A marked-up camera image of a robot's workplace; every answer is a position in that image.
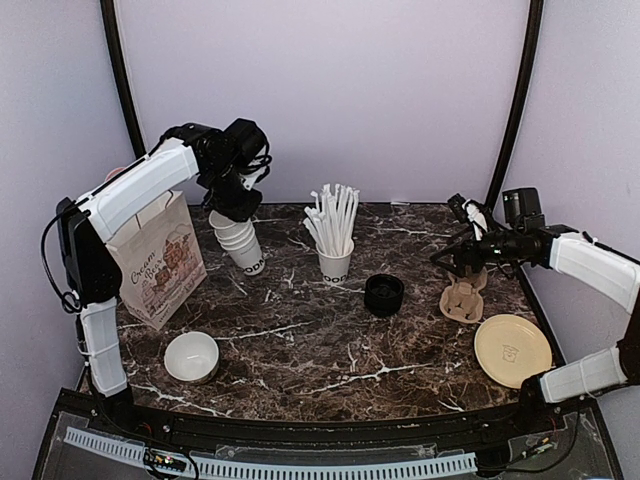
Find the stack of black cup lids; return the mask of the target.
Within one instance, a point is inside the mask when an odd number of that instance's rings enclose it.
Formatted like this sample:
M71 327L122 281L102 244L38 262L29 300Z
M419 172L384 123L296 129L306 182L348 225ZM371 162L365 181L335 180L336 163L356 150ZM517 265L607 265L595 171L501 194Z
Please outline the stack of black cup lids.
M397 277L376 274L365 283L364 305L373 315L384 318L396 314L403 303L405 286Z

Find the stack of white paper cups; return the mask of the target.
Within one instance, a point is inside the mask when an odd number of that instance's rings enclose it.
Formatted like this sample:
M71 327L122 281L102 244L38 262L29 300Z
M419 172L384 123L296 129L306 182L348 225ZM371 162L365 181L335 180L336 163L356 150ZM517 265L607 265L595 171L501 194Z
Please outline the stack of white paper cups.
M251 220L235 222L215 210L208 220L220 246L245 275L263 271L265 260Z

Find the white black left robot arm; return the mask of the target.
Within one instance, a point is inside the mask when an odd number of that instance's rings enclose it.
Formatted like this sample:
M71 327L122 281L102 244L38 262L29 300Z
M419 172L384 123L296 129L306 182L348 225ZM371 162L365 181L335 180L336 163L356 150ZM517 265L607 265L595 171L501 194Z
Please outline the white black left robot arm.
M109 244L135 215L188 180L205 189L204 207L236 223L249 220L262 201L254 186L270 171L269 150L252 120L239 118L225 129L175 126L113 178L58 203L47 226L58 231L69 289L57 295L77 318L91 385L101 396L128 388L116 328L123 273Z

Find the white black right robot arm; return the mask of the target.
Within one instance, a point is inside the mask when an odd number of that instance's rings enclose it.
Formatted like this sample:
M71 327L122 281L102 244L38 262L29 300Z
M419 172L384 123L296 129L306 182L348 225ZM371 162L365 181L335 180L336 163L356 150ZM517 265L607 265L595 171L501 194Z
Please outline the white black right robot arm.
M458 276L488 263L546 269L534 285L548 312L568 316L552 323L567 362L525 380L510 424L530 434L550 405L638 385L639 262L585 230L548 223L533 187L507 190L502 202L496 220L489 206L450 197L464 228L431 261Z

